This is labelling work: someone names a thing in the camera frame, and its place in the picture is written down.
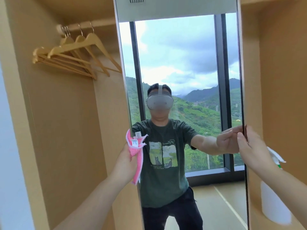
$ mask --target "hand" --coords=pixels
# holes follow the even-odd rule
[[[246,128],[248,142],[242,133],[238,133],[240,154],[244,163],[255,171],[256,174],[270,169],[278,169],[274,163],[265,142],[253,131],[252,127]]]
[[[221,152],[225,153],[238,153],[239,145],[237,140],[237,134],[243,131],[243,126],[233,127],[226,131],[223,131],[216,138],[217,147]]]
[[[116,160],[110,177],[124,187],[132,180],[136,169],[137,156],[131,157],[129,146],[126,143]]]

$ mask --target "dark green t-shirt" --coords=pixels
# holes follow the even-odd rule
[[[179,198],[188,188],[185,177],[185,145],[198,133],[185,122],[170,119],[158,127],[149,119],[132,126],[133,135],[148,134],[143,148],[140,177],[143,207],[158,208]]]

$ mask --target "ceiling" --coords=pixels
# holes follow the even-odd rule
[[[236,12],[236,0],[116,0],[119,22]]]
[[[113,0],[38,0],[63,24],[80,23],[114,16]]]

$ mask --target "pink cloth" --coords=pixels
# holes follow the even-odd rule
[[[130,134],[130,129],[127,131],[126,134],[126,140],[127,143],[129,145],[129,151],[130,151],[130,155],[131,156],[135,156],[137,154],[137,160],[138,160],[138,168],[136,170],[136,173],[133,177],[133,181],[132,183],[134,185],[136,185],[138,183],[138,180],[140,179],[140,175],[141,175],[141,170],[142,170],[142,166],[143,166],[143,147],[146,145],[145,143],[143,143],[144,139],[147,137],[148,135],[142,136],[141,138],[137,139],[138,140],[138,147],[132,146],[132,137]]]

